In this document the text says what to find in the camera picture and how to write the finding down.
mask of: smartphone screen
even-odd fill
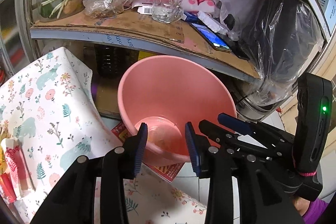
[[[215,35],[208,27],[198,25],[195,23],[192,23],[192,25],[201,32],[202,35],[204,35],[207,40],[214,46],[214,47],[221,47],[225,50],[230,50],[229,46],[225,44],[225,42],[220,39],[217,35]]]

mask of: white floral fabric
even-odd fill
[[[22,144],[36,188],[14,203],[24,223],[30,223],[77,157],[101,157],[122,145],[95,108],[91,79],[92,71],[61,47],[22,69],[0,88],[0,124],[8,130],[8,138],[16,138]],[[97,224],[99,187],[98,181]],[[142,166],[135,180],[124,180],[124,187],[130,224],[204,223],[205,206],[146,166]]]

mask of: glass mug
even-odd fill
[[[182,0],[154,0],[152,17],[155,21],[171,23],[178,21],[183,15]]]

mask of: screw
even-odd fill
[[[231,149],[231,148],[228,148],[227,150],[226,150],[226,152],[228,152],[229,154],[233,154],[234,153],[234,150],[233,149]]]
[[[86,156],[80,156],[77,158],[77,162],[80,164],[83,164],[84,162],[86,162]]]
[[[121,146],[119,146],[116,149],[114,149],[114,152],[116,154],[122,154],[122,153],[124,153],[124,151],[125,151],[125,149],[123,147],[121,147]]]
[[[218,148],[215,146],[211,146],[208,148],[210,153],[216,154],[218,152]]]
[[[257,158],[255,157],[255,155],[247,155],[246,158],[250,162],[255,162],[257,160]]]

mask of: pink bucket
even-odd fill
[[[201,135],[201,120],[219,125],[217,116],[222,112],[237,117],[230,93],[215,75],[192,61],[167,55],[145,58],[125,72],[118,106],[132,135],[142,122],[148,125],[143,162],[153,166],[190,161],[186,122]]]

